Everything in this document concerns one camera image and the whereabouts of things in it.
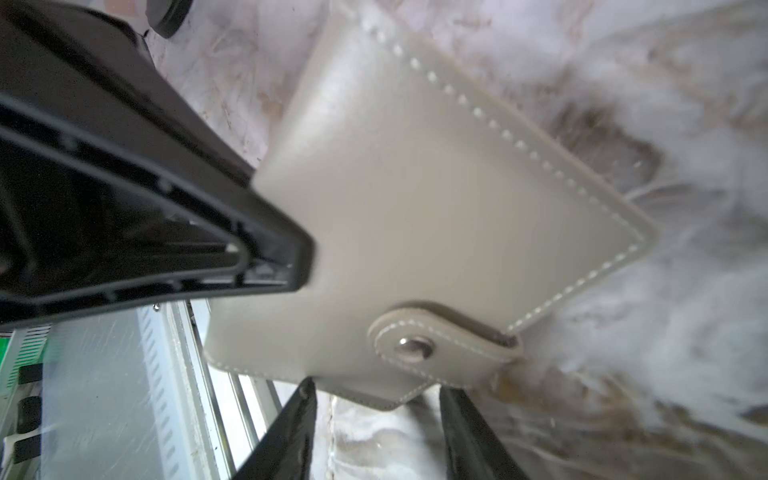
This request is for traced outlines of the beige leather card holder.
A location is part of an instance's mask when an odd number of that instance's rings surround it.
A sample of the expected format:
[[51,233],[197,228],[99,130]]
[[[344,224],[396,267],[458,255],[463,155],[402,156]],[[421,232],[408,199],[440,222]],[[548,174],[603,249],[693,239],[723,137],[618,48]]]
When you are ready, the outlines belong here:
[[378,410],[468,388],[637,260],[650,220],[372,1],[335,1],[257,193],[313,240],[292,293],[215,299],[221,370]]

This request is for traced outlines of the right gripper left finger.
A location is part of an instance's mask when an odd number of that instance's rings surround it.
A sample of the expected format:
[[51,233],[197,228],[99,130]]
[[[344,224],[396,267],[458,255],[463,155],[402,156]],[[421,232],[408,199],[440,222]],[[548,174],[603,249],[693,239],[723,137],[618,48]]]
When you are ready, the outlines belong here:
[[305,378],[231,479],[309,479],[317,406],[315,383]]

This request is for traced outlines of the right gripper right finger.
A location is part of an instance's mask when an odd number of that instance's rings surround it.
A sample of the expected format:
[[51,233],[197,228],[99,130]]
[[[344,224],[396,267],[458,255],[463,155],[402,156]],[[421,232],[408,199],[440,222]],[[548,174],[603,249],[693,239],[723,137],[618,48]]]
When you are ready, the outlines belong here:
[[442,386],[439,401],[448,479],[528,479],[463,390]]

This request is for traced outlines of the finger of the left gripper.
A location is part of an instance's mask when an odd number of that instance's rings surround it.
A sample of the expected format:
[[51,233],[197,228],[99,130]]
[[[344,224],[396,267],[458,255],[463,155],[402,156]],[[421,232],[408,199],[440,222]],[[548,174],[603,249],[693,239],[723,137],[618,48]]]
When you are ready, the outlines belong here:
[[1,326],[307,281],[312,240],[125,21],[1,5]]

